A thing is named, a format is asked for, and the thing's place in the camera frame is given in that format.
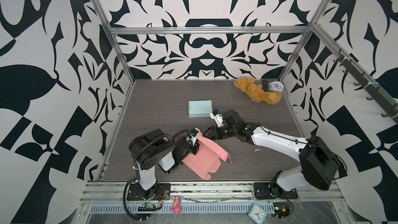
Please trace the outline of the light blue paper box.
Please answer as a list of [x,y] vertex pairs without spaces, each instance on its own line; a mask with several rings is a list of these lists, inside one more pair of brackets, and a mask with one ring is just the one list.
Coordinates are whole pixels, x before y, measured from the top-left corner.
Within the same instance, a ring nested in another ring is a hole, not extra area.
[[188,112],[190,118],[209,117],[212,111],[212,100],[198,100],[188,102]]

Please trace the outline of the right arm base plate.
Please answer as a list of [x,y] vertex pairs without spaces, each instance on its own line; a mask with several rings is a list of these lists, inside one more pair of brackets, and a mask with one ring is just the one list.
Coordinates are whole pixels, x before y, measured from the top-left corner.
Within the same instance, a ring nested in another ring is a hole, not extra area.
[[299,198],[295,189],[284,191],[277,184],[272,183],[254,183],[254,196],[258,200],[296,200]]

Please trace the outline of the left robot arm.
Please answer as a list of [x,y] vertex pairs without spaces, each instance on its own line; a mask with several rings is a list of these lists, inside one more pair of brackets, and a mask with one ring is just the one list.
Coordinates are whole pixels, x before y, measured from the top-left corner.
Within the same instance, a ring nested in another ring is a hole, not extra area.
[[135,138],[129,144],[140,188],[148,191],[155,186],[155,166],[159,165],[165,174],[174,172],[188,155],[199,151],[200,129],[185,129],[174,136],[155,129]]

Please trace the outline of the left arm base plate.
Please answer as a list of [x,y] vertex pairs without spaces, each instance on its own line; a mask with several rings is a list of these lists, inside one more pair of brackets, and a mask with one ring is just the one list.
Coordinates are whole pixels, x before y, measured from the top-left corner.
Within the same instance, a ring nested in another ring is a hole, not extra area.
[[159,195],[168,194],[171,189],[169,183],[156,183],[148,190],[144,190],[140,184],[131,184],[127,190],[128,201],[157,200]]

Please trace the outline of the pink paper box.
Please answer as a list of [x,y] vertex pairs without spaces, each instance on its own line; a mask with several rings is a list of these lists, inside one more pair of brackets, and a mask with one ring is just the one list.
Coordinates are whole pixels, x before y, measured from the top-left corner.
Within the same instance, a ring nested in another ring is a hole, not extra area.
[[211,173],[216,173],[221,166],[221,161],[232,163],[229,153],[214,141],[199,134],[196,144],[199,144],[197,154],[189,153],[183,164],[189,167],[203,180],[210,180]]

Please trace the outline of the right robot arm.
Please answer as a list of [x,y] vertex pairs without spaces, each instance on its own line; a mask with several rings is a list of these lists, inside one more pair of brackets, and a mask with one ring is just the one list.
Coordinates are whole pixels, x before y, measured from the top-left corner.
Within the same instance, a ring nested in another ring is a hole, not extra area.
[[306,139],[272,131],[259,123],[245,122],[235,110],[215,110],[210,117],[216,125],[209,127],[204,137],[213,141],[235,137],[241,142],[280,152],[300,163],[291,170],[277,172],[269,187],[273,195],[308,185],[329,190],[341,163],[320,137],[313,135]]

